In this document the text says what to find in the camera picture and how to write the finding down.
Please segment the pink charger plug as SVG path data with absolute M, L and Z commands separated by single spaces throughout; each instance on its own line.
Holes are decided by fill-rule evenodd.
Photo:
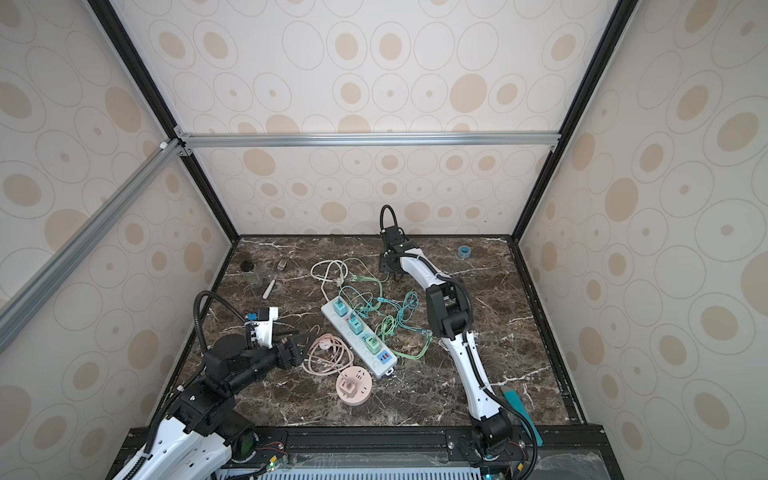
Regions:
M 354 397 L 358 389 L 358 381 L 354 377 L 341 375 L 337 387 L 343 396 Z

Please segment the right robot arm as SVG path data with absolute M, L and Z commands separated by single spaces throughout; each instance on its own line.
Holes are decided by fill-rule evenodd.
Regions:
M 425 291 L 427 320 L 431 333 L 450 354 L 462 382 L 473 425 L 472 442 L 481 459 L 497 457 L 516 441 L 517 432 L 529 442 L 519 444 L 522 461 L 515 479 L 526 479 L 538 461 L 538 440 L 533 425 L 493 390 L 478 353 L 474 308 L 463 282 L 436 267 L 423 250 L 400 227 L 395 210 L 385 204 L 379 214 L 379 232 L 384 251 L 379 267 L 384 273 L 412 277 Z

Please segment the teal charger plug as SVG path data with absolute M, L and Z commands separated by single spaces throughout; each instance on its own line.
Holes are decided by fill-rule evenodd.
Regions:
M 339 317 L 345 317 L 348 314 L 349 308 L 348 308 L 347 304 L 345 303 L 345 301 L 342 300 L 340 297 L 337 297 L 333 301 L 332 306 L 333 306 L 333 309 L 334 309 L 335 313 Z

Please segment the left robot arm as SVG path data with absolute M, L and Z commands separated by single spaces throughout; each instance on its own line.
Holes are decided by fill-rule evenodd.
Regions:
M 201 304 L 220 303 L 239 321 L 241 333 L 208 343 Z M 252 421 L 237 412 L 237 395 L 276 369 L 302 366 L 316 336 L 310 331 L 275 332 L 275 307 L 244 314 L 219 294 L 203 290 L 193 301 L 194 331 L 201 350 L 196 372 L 165 401 L 150 423 L 143 447 L 117 473 L 119 479 L 257 479 L 273 461 L 256 469 L 246 463 L 269 451 L 259 445 Z

